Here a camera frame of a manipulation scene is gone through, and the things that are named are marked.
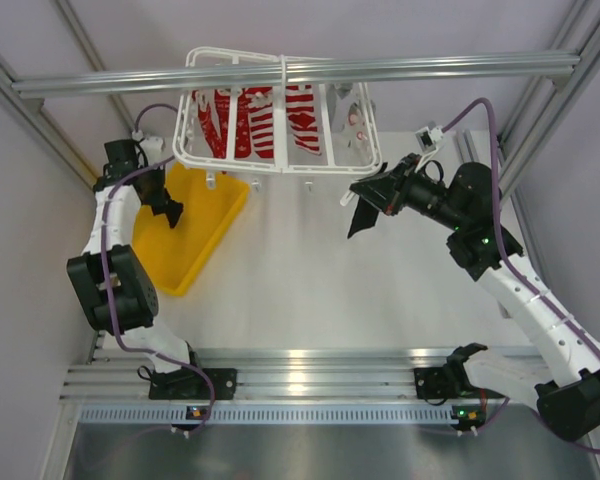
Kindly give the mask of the white hanger clip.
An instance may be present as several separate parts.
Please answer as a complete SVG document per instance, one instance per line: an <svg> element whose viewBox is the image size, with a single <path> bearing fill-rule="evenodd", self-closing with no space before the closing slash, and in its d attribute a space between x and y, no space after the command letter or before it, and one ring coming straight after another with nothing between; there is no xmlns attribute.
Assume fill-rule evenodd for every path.
<svg viewBox="0 0 600 480"><path fill-rule="evenodd" d="M342 207L346 207L349 203L353 201L354 198L357 197L357 194L352 191L347 191L340 199L340 205Z"/></svg>

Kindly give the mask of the white plastic clip hanger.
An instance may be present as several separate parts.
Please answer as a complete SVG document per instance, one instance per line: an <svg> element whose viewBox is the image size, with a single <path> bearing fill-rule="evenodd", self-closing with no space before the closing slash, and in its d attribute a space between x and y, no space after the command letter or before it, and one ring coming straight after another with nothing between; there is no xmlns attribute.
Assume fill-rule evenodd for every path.
<svg viewBox="0 0 600 480"><path fill-rule="evenodd" d="M358 101L367 122L371 135L371 143L378 163L368 167L337 166L334 159L334 148L330 122L326 104L326 86L328 84L298 84L311 85L315 96L314 105L319 128L320 155L311 155L294 145L293 136L288 126L285 109L286 86L251 86L219 88L231 91L229 132L227 138L226 156L214 158L203 136L197 118L197 106L192 99L194 90L218 90L213 88L198 88L184 92L179 100L178 117L172 140L172 150L176 159L185 167L200 168L207 171L230 171L262 174L295 174L295 175L344 175L364 177L378 171L382 164L381 150L375 122L375 104L369 89L364 83L352 83L353 89L349 96L339 105L347 106L350 102ZM252 87L271 87L273 91L273 126L274 126L274 157L269 160L260 159L252 150L251 155L237 159L235 149L235 125L237 115L237 99L242 91L246 93Z"/></svg>

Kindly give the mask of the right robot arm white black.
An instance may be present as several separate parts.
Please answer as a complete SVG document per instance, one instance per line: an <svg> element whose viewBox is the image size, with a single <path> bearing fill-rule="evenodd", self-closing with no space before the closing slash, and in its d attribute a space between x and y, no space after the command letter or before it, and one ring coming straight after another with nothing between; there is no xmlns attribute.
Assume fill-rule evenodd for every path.
<svg viewBox="0 0 600 480"><path fill-rule="evenodd" d="M410 208L450 229L456 265L506 310L545 362L532 369L489 347L456 348L440 367L416 377L421 399L494 392L529 407L560 439L574 442L600 426L600 343L568 315L542 282L521 244L494 222L492 171L462 164L449 184L430 177L410 154L393 169L353 182L358 204L349 232L374 227L379 215Z"/></svg>

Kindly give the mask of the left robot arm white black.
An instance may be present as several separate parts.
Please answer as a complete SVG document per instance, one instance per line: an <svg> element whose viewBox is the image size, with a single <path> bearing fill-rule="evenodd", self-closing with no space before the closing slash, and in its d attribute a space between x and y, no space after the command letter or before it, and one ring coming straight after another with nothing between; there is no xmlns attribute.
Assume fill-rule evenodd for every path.
<svg viewBox="0 0 600 480"><path fill-rule="evenodd" d="M114 140L93 187L96 211L86 246L66 271L89 325L105 331L122 351L145 355L160 379L185 397L205 388L206 374L188 342L158 319L156 288L132 247L137 214L147 206L177 226L184 207L166 188L164 161L150 163L141 143Z"/></svg>

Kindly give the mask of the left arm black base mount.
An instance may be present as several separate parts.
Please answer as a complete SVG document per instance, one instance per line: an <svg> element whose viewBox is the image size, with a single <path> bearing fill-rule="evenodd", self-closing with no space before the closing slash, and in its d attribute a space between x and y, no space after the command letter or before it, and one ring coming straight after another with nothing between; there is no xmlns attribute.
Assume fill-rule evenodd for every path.
<svg viewBox="0 0 600 480"><path fill-rule="evenodd" d="M155 373L138 368L138 376L149 382L151 400L232 400L237 388L238 371L234 368L203 368L204 376L187 368L171 373Z"/></svg>

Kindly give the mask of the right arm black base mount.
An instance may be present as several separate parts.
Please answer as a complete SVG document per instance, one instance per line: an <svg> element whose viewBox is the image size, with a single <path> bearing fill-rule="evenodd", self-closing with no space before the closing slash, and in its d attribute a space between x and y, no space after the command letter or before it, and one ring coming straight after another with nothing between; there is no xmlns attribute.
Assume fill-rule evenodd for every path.
<svg viewBox="0 0 600 480"><path fill-rule="evenodd" d="M466 374L449 366L421 367L413 370L417 398L421 400L450 400L476 395Z"/></svg>

